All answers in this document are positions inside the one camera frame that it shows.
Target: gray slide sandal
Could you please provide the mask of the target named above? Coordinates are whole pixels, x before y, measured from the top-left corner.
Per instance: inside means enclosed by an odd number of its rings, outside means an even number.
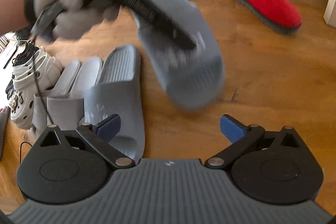
[[[193,37],[196,49],[183,51],[133,12],[138,36],[162,89],[178,106],[191,110],[214,100],[223,88],[224,62],[201,12],[188,0],[151,0]]]
[[[49,114],[61,130],[76,129],[84,118],[84,91],[95,85],[101,67],[102,60],[99,57],[90,58],[81,66],[67,95],[47,97]]]
[[[76,79],[78,71],[82,63],[75,59],[65,67],[56,85],[51,90],[46,90],[42,93],[42,97],[38,94],[34,95],[34,112],[33,125],[36,128],[36,136],[39,137],[43,130],[48,126],[47,113],[45,112],[42,100],[47,105],[47,97],[57,97],[67,95]]]
[[[140,89],[140,53],[133,45],[117,47],[106,58],[97,84],[85,92],[85,121],[92,124],[112,114],[121,118],[120,132],[109,142],[137,164],[145,131]]]
[[[5,113],[0,112],[0,160],[2,158],[3,141],[5,137],[6,125],[7,125],[10,112],[11,112],[11,108],[9,106],[7,107]]]

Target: hand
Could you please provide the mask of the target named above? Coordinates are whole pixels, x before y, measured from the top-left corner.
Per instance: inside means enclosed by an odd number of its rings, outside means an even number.
[[[53,3],[55,0],[34,0],[34,11],[36,17],[40,15],[43,9]],[[105,0],[106,4],[100,9],[91,7],[82,8],[84,0],[58,0],[62,3],[66,12],[60,13],[55,20],[53,29],[53,38],[63,37],[66,39],[80,39],[82,35],[88,32],[92,26],[100,24],[104,19],[114,21],[119,14],[119,6],[112,5],[110,0]],[[42,37],[46,41],[53,41],[49,37]]]

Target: red felt slipper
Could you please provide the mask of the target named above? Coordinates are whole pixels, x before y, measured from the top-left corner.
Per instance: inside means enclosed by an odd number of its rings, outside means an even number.
[[[276,32],[291,34],[301,26],[298,10],[288,0],[237,0]]]

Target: wire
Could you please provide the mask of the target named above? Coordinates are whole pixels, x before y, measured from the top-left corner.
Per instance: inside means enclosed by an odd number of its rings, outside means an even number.
[[[22,145],[23,145],[24,143],[27,143],[27,144],[30,145],[30,147],[33,147],[33,146],[31,145],[31,143],[29,143],[29,142],[22,142],[22,143],[20,144],[20,163],[21,163],[21,159],[22,159]]]
[[[34,36],[34,37],[29,41],[29,43],[31,43],[31,44],[35,47],[35,41],[36,41],[36,36]],[[37,88],[37,95],[41,98],[41,102],[42,102],[44,111],[45,111],[45,113],[47,114],[47,116],[49,117],[51,123],[53,124],[54,121],[52,120],[52,118],[51,118],[51,116],[50,116],[50,114],[49,114],[49,112],[48,112],[47,106],[46,106],[45,103],[44,103],[44,100],[43,100],[43,97],[42,97],[42,94],[41,94],[41,90],[40,90],[39,84],[38,84],[38,82],[37,82],[37,78],[36,78],[36,68],[35,68],[35,54],[33,54],[33,70],[34,70],[35,84],[36,84],[36,88]]]

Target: glove cuff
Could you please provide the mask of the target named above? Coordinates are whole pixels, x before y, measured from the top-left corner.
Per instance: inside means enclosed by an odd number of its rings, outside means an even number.
[[[31,25],[35,24],[37,18],[34,12],[34,0],[25,0],[25,16]]]

